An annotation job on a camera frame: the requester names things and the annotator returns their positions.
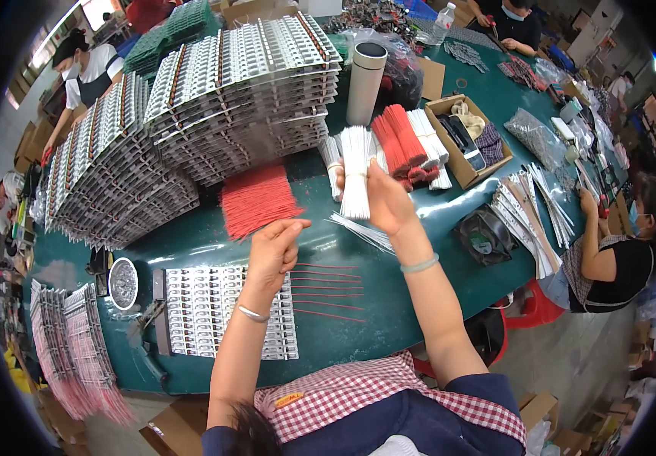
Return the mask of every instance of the plastic stool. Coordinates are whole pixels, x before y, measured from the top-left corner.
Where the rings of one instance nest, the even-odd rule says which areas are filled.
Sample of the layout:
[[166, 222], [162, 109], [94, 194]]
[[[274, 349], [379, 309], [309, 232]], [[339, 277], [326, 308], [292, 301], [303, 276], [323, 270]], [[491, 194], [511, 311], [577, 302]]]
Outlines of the plastic stool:
[[526, 284], [533, 296], [526, 299], [522, 317], [509, 317], [505, 321], [505, 329], [525, 329], [553, 323], [565, 309], [551, 302], [541, 291], [536, 279]]

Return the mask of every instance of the hand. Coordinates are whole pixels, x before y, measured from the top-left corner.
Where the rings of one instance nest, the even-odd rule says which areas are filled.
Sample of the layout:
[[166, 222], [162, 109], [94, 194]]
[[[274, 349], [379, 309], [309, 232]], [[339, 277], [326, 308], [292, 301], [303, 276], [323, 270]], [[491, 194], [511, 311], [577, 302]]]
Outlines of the hand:
[[587, 217], [592, 217], [593, 215], [598, 216], [599, 210], [597, 208], [597, 202], [594, 200], [594, 196], [591, 195], [591, 192], [586, 188], [579, 189], [579, 199], [581, 200], [581, 210]]
[[489, 27], [490, 26], [490, 21], [488, 20], [488, 17], [484, 14], [478, 14], [475, 16], [478, 19], [478, 24], [480, 24], [483, 27]]
[[297, 236], [311, 224], [309, 220], [283, 219], [258, 231], [252, 237], [245, 290], [274, 297], [285, 281], [285, 273], [297, 263]]
[[500, 42], [503, 43], [503, 46], [505, 46], [507, 50], [514, 50], [520, 44], [519, 42], [515, 41], [513, 38], [506, 38], [505, 40]]
[[[337, 170], [339, 188], [345, 185], [345, 170]], [[376, 159], [371, 160], [368, 170], [369, 209], [371, 224], [387, 236], [395, 236], [404, 226], [418, 220], [414, 205], [401, 184], [380, 169]]]

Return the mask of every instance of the plastic bag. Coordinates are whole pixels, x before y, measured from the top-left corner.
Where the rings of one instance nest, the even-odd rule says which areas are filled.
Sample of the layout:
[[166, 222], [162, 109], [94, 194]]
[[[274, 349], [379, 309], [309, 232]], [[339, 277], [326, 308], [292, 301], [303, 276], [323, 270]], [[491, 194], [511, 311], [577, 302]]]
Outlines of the plastic bag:
[[503, 126], [533, 152], [544, 168], [553, 171], [564, 165], [566, 145], [530, 112], [518, 108]]
[[561, 84], [566, 79], [571, 78], [567, 72], [541, 57], [536, 58], [536, 76], [538, 76], [538, 79], [541, 79], [541, 82], [546, 86], [552, 82]]
[[387, 104], [399, 104], [406, 111], [416, 109], [424, 88], [424, 70], [419, 65], [419, 57], [396, 33], [379, 33], [373, 28], [351, 28], [340, 32], [348, 41], [348, 58], [345, 66], [353, 64], [353, 49], [365, 41], [383, 46], [388, 52], [384, 76], [391, 81], [391, 99]]
[[589, 149], [594, 143], [594, 134], [591, 132], [591, 128], [589, 128], [589, 125], [587, 125], [578, 115], [575, 115], [571, 119], [571, 123], [568, 125], [579, 143], [579, 155], [586, 160], [588, 158]]
[[528, 431], [526, 436], [526, 454], [541, 456], [543, 443], [546, 442], [548, 432], [551, 430], [551, 421], [541, 420]]

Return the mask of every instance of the stack of circuit boards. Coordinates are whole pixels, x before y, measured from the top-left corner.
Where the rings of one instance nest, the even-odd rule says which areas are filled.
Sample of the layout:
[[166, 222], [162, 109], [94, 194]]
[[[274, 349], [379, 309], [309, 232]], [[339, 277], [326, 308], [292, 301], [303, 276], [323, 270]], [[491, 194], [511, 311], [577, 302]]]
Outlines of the stack of circuit boards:
[[131, 73], [98, 98], [52, 155], [46, 232], [117, 250], [199, 205], [194, 183], [159, 160], [143, 117], [148, 85]]
[[[247, 278], [247, 266], [166, 269], [171, 349], [215, 358]], [[272, 300], [263, 360], [298, 359], [290, 273]]]
[[341, 58], [310, 16], [184, 44], [160, 63], [146, 123], [168, 166], [204, 186], [327, 136]]

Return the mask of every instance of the white t-shirt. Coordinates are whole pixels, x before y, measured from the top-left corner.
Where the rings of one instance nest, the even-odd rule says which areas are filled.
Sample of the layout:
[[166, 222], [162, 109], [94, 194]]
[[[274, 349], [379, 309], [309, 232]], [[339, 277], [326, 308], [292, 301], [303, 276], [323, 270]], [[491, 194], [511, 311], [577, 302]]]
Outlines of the white t-shirt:
[[609, 93], [616, 99], [619, 99], [619, 96], [622, 95], [624, 98], [624, 93], [627, 91], [627, 82], [623, 78], [617, 78], [612, 82], [612, 85], [609, 86]]
[[[87, 65], [85, 74], [80, 74], [79, 79], [82, 80], [84, 84], [93, 82], [105, 72], [105, 68], [107, 69], [107, 75], [112, 79], [122, 69], [122, 64], [125, 63], [122, 57], [118, 57], [114, 60], [113, 64], [110, 65], [110, 68], [107, 68], [107, 62], [117, 54], [118, 51], [114, 49], [112, 44], [102, 44], [94, 48], [90, 51], [90, 63]], [[67, 108], [74, 109], [82, 103], [82, 99], [79, 96], [77, 78], [70, 79], [66, 84]]]

